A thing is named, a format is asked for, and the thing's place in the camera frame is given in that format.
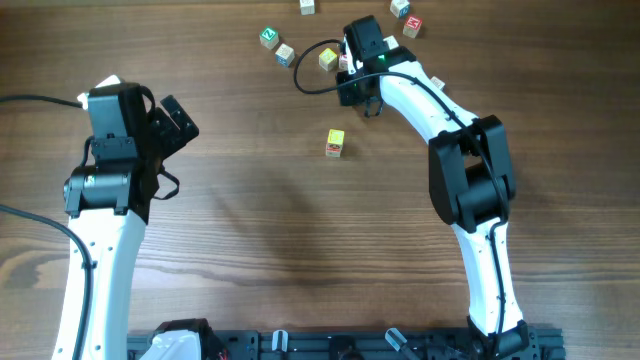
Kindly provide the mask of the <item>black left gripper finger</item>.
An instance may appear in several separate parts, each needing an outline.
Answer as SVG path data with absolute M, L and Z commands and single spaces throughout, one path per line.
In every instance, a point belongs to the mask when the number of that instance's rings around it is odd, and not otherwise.
M 174 123 L 170 136 L 173 143 L 189 143 L 199 135 L 199 128 L 173 95 L 165 97 L 161 104 Z
M 193 139 L 193 121 L 182 108 L 169 115 L 158 108 L 157 124 L 163 153 L 176 153 Z

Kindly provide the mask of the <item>yellow soccer ball block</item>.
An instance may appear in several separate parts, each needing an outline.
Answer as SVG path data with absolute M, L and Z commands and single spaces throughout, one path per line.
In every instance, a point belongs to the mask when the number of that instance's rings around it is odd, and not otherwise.
M 344 136 L 345 136 L 345 133 L 343 130 L 330 129 L 327 137 L 327 144 L 328 143 L 341 144 L 343 147 Z

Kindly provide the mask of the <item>red A letter block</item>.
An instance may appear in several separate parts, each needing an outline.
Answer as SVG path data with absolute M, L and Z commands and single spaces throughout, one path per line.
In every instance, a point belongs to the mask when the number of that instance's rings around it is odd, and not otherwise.
M 327 157 L 339 158 L 342 154 L 342 149 L 343 147 L 341 144 L 328 143 L 326 145 L 325 154 Z

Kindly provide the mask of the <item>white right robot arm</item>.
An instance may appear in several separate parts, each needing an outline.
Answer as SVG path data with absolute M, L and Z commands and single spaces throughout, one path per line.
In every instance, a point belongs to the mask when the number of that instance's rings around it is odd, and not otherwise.
M 345 26 L 341 51 L 348 61 L 336 77 L 341 104 L 392 107 L 428 145 L 429 195 L 462 252 L 476 355 L 502 359 L 525 349 L 507 252 L 516 184 L 502 122 L 454 103 L 412 52 L 384 41 L 374 16 Z

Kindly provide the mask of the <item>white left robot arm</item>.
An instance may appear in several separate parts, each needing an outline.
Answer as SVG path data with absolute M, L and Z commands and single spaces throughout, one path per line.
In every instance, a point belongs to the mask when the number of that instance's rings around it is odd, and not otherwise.
M 93 137 L 91 165 L 64 184 L 70 259 L 56 359 L 124 359 L 133 270 L 164 160 L 199 129 L 173 96 L 111 75 L 79 95 Z

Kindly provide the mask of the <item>red 9 number block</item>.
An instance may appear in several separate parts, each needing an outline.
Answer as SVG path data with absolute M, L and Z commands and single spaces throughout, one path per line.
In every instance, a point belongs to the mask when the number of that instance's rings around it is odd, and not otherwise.
M 339 57 L 339 70 L 347 71 L 349 66 L 348 56 L 346 54 L 341 54 Z

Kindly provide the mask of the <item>yellow top wooden block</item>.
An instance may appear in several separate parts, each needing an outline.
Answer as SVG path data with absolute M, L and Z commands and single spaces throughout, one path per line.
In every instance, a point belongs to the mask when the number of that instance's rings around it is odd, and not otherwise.
M 337 67 L 338 55 L 330 48 L 324 49 L 319 55 L 319 65 L 325 71 L 332 71 Z

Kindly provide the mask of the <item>white red sided block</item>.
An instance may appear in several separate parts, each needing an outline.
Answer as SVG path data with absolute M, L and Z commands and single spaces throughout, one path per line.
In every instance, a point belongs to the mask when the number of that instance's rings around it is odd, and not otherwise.
M 384 41 L 390 50 L 395 49 L 399 46 L 397 40 L 393 35 L 386 37 Z

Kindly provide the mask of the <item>blue sided wooden block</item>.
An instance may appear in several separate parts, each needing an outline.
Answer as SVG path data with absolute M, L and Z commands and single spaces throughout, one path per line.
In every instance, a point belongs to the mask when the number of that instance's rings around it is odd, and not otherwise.
M 275 59 L 278 64 L 288 68 L 295 58 L 295 51 L 287 44 L 281 44 L 275 52 Z

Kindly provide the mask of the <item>blue X letter block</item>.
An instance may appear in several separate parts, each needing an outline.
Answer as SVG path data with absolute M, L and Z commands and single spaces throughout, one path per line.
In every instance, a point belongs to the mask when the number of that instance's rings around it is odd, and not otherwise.
M 434 86 L 435 86 L 438 90 L 443 90 L 443 89 L 444 89 L 444 87 L 445 87 L 445 83 L 444 83 L 441 79 L 437 78 L 436 76 L 433 76 L 433 77 L 431 78 L 431 82 L 434 84 Z

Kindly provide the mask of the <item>red M letter block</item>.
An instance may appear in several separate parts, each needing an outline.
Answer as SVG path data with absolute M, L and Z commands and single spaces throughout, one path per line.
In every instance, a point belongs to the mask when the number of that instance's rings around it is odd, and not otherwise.
M 414 15 L 410 15 L 407 17 L 404 27 L 403 27 L 403 35 L 409 38 L 415 39 L 422 27 L 423 20 Z

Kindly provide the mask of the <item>blue sided far block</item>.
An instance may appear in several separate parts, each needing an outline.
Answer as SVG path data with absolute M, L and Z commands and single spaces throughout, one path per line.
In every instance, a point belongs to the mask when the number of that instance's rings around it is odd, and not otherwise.
M 409 11 L 409 0 L 392 0 L 390 3 L 390 12 L 398 19 L 405 17 Z

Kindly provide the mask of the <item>plain wooden block far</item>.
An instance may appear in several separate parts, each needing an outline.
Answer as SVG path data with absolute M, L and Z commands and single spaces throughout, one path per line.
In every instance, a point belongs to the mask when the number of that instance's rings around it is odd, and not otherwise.
M 300 13 L 303 16 L 315 13 L 315 0 L 299 0 Z

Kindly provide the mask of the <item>green Z letter block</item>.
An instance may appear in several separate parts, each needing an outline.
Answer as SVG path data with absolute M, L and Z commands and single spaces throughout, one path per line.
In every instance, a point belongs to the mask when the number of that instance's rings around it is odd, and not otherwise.
M 269 50 L 272 50 L 279 43 L 279 33 L 267 26 L 259 35 L 260 43 Z

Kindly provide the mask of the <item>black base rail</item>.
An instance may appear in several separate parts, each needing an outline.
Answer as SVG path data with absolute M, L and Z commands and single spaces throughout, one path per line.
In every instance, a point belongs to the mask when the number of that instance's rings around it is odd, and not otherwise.
M 164 331 L 163 323 L 150 335 L 129 335 L 126 359 L 142 359 L 152 346 L 152 335 Z M 426 332 L 401 332 L 390 328 L 382 332 L 287 332 L 209 331 L 213 335 L 212 355 L 203 359 L 231 360 L 338 360 L 338 359 L 489 359 L 488 352 L 480 349 L 479 340 L 473 340 L 469 329 L 440 328 Z M 566 350 L 561 329 L 529 327 L 522 335 L 521 350 L 504 359 L 564 360 Z

